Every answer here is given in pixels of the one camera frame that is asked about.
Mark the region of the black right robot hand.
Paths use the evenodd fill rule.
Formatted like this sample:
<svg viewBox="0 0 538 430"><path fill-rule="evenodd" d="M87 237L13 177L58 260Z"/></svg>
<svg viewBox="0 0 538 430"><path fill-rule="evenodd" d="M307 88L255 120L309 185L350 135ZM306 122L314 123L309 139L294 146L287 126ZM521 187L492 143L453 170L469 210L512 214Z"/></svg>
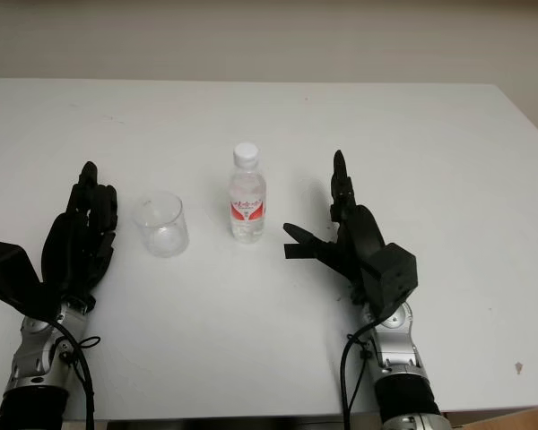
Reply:
<svg viewBox="0 0 538 430"><path fill-rule="evenodd" d="M331 194L330 216L337 225L336 240L325 242L299 226L285 223L283 229L295 240L284 246L285 257L323 263L350 282L354 304L370 304L379 313L382 307L381 275L370 266L369 258L385 246L385 241L372 212L356 203L351 177L340 150L334 154Z"/></svg>

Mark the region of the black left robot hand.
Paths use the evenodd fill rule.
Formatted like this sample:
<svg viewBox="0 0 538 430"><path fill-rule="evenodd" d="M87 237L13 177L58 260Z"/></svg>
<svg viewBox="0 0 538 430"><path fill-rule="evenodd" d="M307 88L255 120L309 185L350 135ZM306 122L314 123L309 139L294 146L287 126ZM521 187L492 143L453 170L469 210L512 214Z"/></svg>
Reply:
<svg viewBox="0 0 538 430"><path fill-rule="evenodd" d="M41 255L45 286L83 314L96 304L91 292L108 270L116 228L117 191L98 183L98 168L88 161L65 211L53 222Z"/></svg>

